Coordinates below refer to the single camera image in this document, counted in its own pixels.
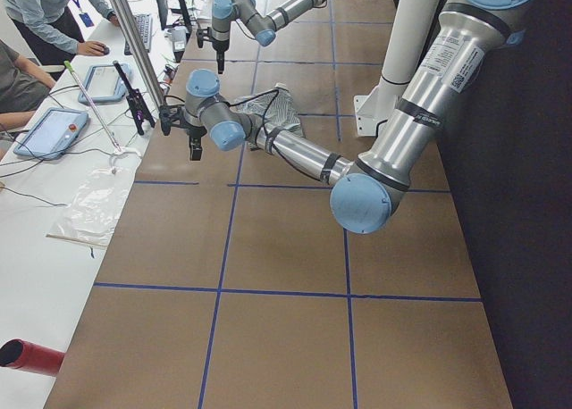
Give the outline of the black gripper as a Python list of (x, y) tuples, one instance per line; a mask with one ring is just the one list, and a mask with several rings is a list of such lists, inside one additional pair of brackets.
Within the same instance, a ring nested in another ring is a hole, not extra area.
[(213, 38), (212, 39), (212, 45), (213, 45), (213, 49), (216, 51), (217, 72), (219, 74), (223, 74), (224, 69), (225, 69), (224, 54), (230, 48), (230, 40), (229, 39), (219, 40), (219, 39)]
[(186, 118), (185, 125), (189, 137), (189, 159), (200, 161), (203, 152), (201, 139), (207, 134), (207, 129), (196, 117)]

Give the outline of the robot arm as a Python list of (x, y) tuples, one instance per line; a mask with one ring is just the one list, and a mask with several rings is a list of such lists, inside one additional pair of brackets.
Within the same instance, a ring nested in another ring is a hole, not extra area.
[(234, 21), (241, 21), (259, 45), (269, 46), (280, 29), (326, 2), (327, 0), (287, 0), (262, 16), (256, 8), (256, 0), (214, 0), (211, 26), (206, 30), (204, 41), (210, 41), (216, 51), (218, 73), (224, 72), (224, 55), (230, 47), (231, 24)]
[(331, 187), (335, 220), (356, 234), (381, 229), (408, 192), (410, 174), (446, 124), (449, 109), (476, 78), (485, 56), (517, 45), (534, 0), (399, 0), (382, 71), (353, 99), (355, 131), (370, 147), (354, 159), (295, 134), (291, 119), (269, 116), (287, 92), (223, 98), (222, 68), (188, 78), (184, 113), (192, 129), (223, 151), (249, 144)]

